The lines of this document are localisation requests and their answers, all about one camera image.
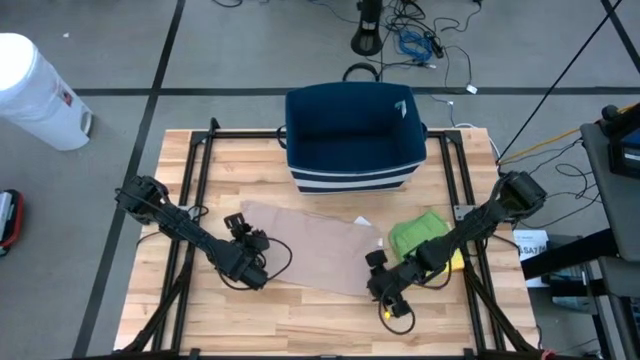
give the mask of basket handle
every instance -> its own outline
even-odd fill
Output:
[[[282,125],[278,129],[276,129],[276,139],[278,139],[278,142],[280,143],[280,147],[283,149],[287,148],[287,144],[284,141],[282,141],[282,128],[285,126],[287,125]]]
[[[342,75],[342,81],[347,81],[347,77],[355,69],[362,69],[362,70],[369,71],[371,74],[373,74],[373,77],[375,78],[376,82],[380,82],[380,74],[378,74],[378,70],[376,70],[376,68],[374,68],[373,65],[369,63],[364,63],[364,62],[356,63],[349,66],[347,71],[345,71],[344,74]]]

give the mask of blue cable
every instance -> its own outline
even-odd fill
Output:
[[[433,55],[431,41],[411,30],[400,30],[398,33],[398,47],[402,54],[409,55],[418,63],[428,62]]]

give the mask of brown paper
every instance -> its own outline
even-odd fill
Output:
[[[368,294],[371,275],[365,255],[379,249],[381,238],[374,227],[253,201],[241,206],[248,224],[284,242],[293,252],[291,265],[276,279],[346,295]],[[269,276],[289,259],[282,245],[270,245],[264,252]]]

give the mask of green cloth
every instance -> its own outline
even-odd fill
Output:
[[[389,233],[389,243],[399,261],[425,240],[431,240],[449,232],[447,223],[433,211],[417,219],[399,223]]]

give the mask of white paper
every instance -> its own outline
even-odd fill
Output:
[[[478,92],[478,88],[469,84],[467,85],[467,91],[475,95]]]
[[[520,262],[547,250],[549,237],[544,230],[514,230],[513,237],[520,248]],[[548,287],[542,279],[527,280],[527,287]]]
[[[357,225],[371,226],[369,220],[363,218],[362,216],[358,216],[358,218],[353,223]],[[384,240],[382,240],[382,238],[378,239],[378,247],[381,249],[384,247]]]

